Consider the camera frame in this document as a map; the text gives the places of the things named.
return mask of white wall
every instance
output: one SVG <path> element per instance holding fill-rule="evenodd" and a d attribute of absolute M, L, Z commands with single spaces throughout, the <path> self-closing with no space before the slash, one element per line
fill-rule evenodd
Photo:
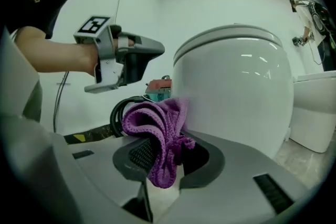
<path fill-rule="evenodd" d="M 54 30 L 53 40 L 74 43 L 73 34 L 79 26 L 91 15 L 114 16 L 118 0 L 69 0 L 62 8 Z M 117 16 L 117 24 L 123 30 L 158 39 L 158 14 L 160 0 L 121 0 Z M 118 90 L 90 94 L 84 92 L 84 87 L 94 84 L 94 78 L 85 73 L 71 72 L 65 86 L 58 117 L 57 131 L 61 134 L 71 134 L 102 126 L 109 122 L 113 107 L 122 99 L 143 94 L 145 83 L 149 79 L 162 76 L 154 69 L 160 60 L 153 60 L 147 68 L 144 79 Z M 41 123 L 52 130 L 54 103 L 58 90 L 57 82 L 64 73 L 40 74 L 43 86 L 43 111 Z"/>
<path fill-rule="evenodd" d="M 303 25 L 292 13 L 288 0 L 162 0 L 161 7 L 165 56 L 171 59 L 177 48 L 194 35 L 241 23 L 265 28 L 281 39 L 293 76 L 323 71 L 313 62 L 308 46 L 297 48 L 292 43 L 294 36 L 303 35 Z M 316 46 L 312 49 L 315 60 L 320 62 Z"/>
<path fill-rule="evenodd" d="M 59 14 L 53 40 L 73 43 L 74 32 L 89 16 L 114 16 L 117 3 L 118 0 L 69 0 Z M 321 71 L 313 64 L 308 47 L 292 45 L 292 37 L 302 35 L 303 27 L 298 15 L 291 12 L 288 0 L 120 0 L 117 24 L 125 31 L 161 41 L 166 52 L 149 63 L 141 82 L 106 93 L 85 93 L 84 87 L 94 83 L 93 77 L 71 72 L 67 81 L 71 85 L 65 86 L 62 93 L 58 133 L 66 135 L 108 124 L 111 110 L 120 100 L 141 95 L 146 82 L 172 74 L 173 56 L 184 41 L 212 27 L 233 23 L 260 26 L 277 35 L 294 76 Z M 313 49 L 315 59 L 320 61 L 317 49 Z M 53 128 L 56 83 L 63 75 L 40 74 L 44 91 L 41 123 L 48 130 Z"/>

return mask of black sleeve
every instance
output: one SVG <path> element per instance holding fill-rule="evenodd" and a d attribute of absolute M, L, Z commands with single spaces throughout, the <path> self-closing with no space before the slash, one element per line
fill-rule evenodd
<path fill-rule="evenodd" d="M 53 36 L 54 26 L 58 14 L 67 0 L 44 0 L 36 10 L 35 16 L 30 18 L 29 26 L 36 27 L 46 33 L 46 39 Z"/>

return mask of wrist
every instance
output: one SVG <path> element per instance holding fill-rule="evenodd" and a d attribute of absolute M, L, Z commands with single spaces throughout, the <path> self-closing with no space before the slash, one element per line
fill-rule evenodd
<path fill-rule="evenodd" d="M 80 44 L 82 49 L 81 65 L 82 70 L 91 76 L 95 75 L 94 69 L 98 62 L 98 52 L 94 44 Z"/>

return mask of white ceramic fixture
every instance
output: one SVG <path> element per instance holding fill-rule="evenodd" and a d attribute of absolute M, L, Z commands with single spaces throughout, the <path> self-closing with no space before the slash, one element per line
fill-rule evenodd
<path fill-rule="evenodd" d="M 290 138 L 312 151 L 327 150 L 336 126 L 336 71 L 299 76 L 294 82 Z"/>
<path fill-rule="evenodd" d="M 293 80 L 275 35 L 247 25 L 203 32 L 176 52 L 172 80 L 172 96 L 190 101 L 189 130 L 276 155 L 290 124 Z"/>

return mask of purple cloth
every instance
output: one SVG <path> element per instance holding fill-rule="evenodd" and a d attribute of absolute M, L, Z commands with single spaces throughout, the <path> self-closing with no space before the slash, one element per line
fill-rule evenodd
<path fill-rule="evenodd" d="M 133 136 L 151 134 L 160 143 L 161 150 L 148 179 L 154 186 L 171 187 L 176 179 L 177 165 L 182 164 L 182 145 L 193 149 L 195 141 L 180 135 L 186 118 L 188 101 L 166 99 L 161 102 L 143 102 L 128 110 L 122 121 L 125 133 Z"/>

